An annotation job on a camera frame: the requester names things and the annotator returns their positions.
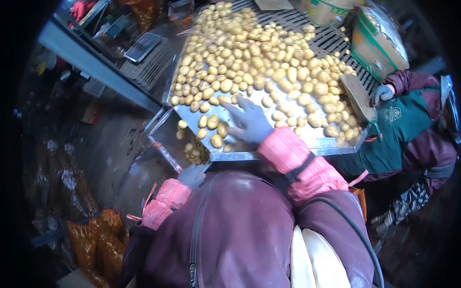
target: pile of potatoes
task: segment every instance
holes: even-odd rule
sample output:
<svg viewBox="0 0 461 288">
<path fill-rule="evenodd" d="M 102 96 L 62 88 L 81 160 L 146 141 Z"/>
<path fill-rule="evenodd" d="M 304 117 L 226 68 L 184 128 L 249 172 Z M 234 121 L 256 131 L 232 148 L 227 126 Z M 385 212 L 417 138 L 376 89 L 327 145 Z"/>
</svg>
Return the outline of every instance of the pile of potatoes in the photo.
<svg viewBox="0 0 461 288">
<path fill-rule="evenodd" d="M 339 145 L 360 136 L 358 120 L 347 99 L 341 100 L 344 89 L 338 82 L 342 74 L 357 73 L 339 59 L 339 52 L 322 59 L 315 57 L 308 44 L 315 37 L 314 26 L 303 26 L 304 33 L 286 31 L 274 22 L 262 27 L 250 8 L 237 13 L 232 13 L 231 8 L 232 3 L 218 2 L 199 15 L 173 79 L 172 105 L 187 105 L 191 112 L 206 113 L 211 106 L 237 104 L 238 93 L 251 97 L 254 90 L 264 90 L 267 96 L 261 105 L 276 105 L 272 115 L 275 127 L 297 126 L 297 135 L 307 131 L 303 129 L 306 124 L 322 127 L 325 135 L 336 137 Z M 230 92 L 232 97 L 215 97 L 218 91 Z M 322 105 L 325 118 L 316 113 L 314 101 Z M 306 116 L 292 115 L 290 107 L 294 102 L 305 107 Z M 218 128 L 211 144 L 221 148 L 227 132 L 219 133 L 218 118 L 216 127 L 210 128 L 210 119 L 200 118 L 197 138 L 207 135 L 205 128 Z"/>
</svg>

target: red object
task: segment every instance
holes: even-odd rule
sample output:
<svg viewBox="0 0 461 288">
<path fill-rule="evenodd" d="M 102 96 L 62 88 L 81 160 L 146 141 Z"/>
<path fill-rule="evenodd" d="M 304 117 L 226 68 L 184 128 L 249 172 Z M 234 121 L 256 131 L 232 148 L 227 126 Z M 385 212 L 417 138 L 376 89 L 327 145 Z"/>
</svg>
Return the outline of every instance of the red object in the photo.
<svg viewBox="0 0 461 288">
<path fill-rule="evenodd" d="M 72 5 L 70 15 L 75 19 L 75 22 L 79 23 L 95 4 L 96 2 L 75 2 Z"/>
</svg>

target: conveyor belt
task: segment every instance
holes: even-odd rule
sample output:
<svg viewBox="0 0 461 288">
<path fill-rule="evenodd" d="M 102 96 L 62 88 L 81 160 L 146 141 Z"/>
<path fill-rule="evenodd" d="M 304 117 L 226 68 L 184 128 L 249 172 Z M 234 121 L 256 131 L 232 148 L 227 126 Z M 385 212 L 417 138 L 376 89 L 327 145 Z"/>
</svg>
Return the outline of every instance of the conveyor belt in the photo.
<svg viewBox="0 0 461 288">
<path fill-rule="evenodd" d="M 238 0 L 232 2 L 233 12 L 238 12 L 242 8 L 249 7 L 256 12 L 258 18 L 258 24 L 262 26 L 269 22 L 275 22 L 277 25 L 283 26 L 284 30 L 293 32 L 302 32 L 302 26 L 306 24 L 312 24 L 306 17 L 306 13 L 301 13 L 294 10 L 280 10 L 280 11 L 261 11 L 259 7 L 252 0 Z M 312 50 L 322 58 L 325 54 L 333 54 L 338 51 L 340 53 L 340 59 L 347 65 L 351 65 L 352 68 L 357 72 L 357 76 L 362 82 L 365 90 L 371 94 L 376 89 L 378 82 L 371 76 L 370 73 L 360 65 L 351 55 L 346 55 L 346 49 L 350 49 L 350 42 L 344 42 L 344 37 L 351 38 L 352 36 L 352 23 L 350 19 L 346 19 L 343 23 L 346 28 L 344 33 L 339 32 L 337 26 L 330 27 L 317 27 L 315 29 L 315 38 L 309 41 L 309 45 Z"/>
</svg>

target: gloved hand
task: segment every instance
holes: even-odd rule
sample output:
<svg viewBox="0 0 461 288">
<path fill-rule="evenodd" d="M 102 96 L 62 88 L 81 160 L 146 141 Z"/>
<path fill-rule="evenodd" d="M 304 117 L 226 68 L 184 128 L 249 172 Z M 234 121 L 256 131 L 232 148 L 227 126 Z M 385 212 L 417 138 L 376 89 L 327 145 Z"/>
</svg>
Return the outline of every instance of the gloved hand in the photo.
<svg viewBox="0 0 461 288">
<path fill-rule="evenodd" d="M 247 143 L 261 144 L 274 130 L 269 124 L 262 108 L 249 99 L 237 96 L 238 105 L 245 111 L 243 113 L 230 103 L 225 103 L 224 108 L 229 110 L 239 128 L 228 127 L 227 133 L 234 135 Z"/>
<path fill-rule="evenodd" d="M 387 85 L 381 85 L 373 93 L 370 107 L 375 107 L 376 105 L 378 105 L 379 98 L 381 98 L 381 100 L 383 101 L 386 101 L 392 99 L 392 97 L 394 97 L 394 91 L 392 91 L 392 89 L 389 88 L 389 86 Z"/>
<path fill-rule="evenodd" d="M 183 169 L 177 176 L 177 180 L 182 184 L 188 186 L 192 190 L 197 189 L 203 180 L 205 180 L 205 174 L 199 175 L 204 165 L 192 164 L 186 169 Z"/>
</svg>

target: metal frame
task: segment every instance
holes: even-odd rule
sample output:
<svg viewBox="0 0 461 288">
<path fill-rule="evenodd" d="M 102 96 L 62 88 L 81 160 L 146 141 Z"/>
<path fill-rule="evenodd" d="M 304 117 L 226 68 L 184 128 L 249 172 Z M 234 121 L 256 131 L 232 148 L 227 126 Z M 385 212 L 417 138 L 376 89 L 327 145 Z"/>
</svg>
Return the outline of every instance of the metal frame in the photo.
<svg viewBox="0 0 461 288">
<path fill-rule="evenodd" d="M 160 109 L 160 105 L 150 95 L 58 20 L 52 18 L 45 25 L 38 41 L 65 61 L 72 63 L 137 105 L 154 113 Z"/>
</svg>

